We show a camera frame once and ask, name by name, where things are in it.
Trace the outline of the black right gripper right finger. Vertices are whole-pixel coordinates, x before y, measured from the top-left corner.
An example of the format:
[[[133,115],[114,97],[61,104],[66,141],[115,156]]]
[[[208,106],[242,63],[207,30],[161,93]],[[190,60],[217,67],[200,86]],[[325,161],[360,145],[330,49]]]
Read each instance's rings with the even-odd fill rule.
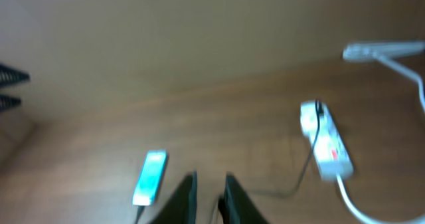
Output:
[[[232,173],[226,175],[218,211],[224,224],[268,224]]]

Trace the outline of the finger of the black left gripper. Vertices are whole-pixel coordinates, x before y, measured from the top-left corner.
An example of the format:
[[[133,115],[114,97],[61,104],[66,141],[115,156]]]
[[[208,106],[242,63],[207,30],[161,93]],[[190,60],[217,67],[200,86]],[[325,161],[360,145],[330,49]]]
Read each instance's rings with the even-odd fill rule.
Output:
[[[0,95],[0,112],[8,111],[12,108],[19,107],[21,105],[21,99],[4,94]]]
[[[1,86],[10,86],[30,79],[28,73],[1,64]]]

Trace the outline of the Samsung Galaxy smartphone teal screen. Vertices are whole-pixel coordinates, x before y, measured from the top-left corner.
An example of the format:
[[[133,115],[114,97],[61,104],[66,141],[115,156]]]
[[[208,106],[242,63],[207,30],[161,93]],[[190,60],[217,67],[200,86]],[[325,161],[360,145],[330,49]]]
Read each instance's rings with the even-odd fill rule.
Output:
[[[149,150],[147,152],[133,193],[133,205],[149,206],[155,202],[167,165],[167,158],[166,150]]]

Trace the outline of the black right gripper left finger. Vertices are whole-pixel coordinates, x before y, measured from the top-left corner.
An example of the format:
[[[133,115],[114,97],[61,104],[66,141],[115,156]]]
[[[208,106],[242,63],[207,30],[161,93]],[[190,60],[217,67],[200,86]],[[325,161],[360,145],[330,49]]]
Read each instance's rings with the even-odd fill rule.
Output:
[[[162,210],[149,224],[195,224],[197,217],[197,173],[187,174]]]

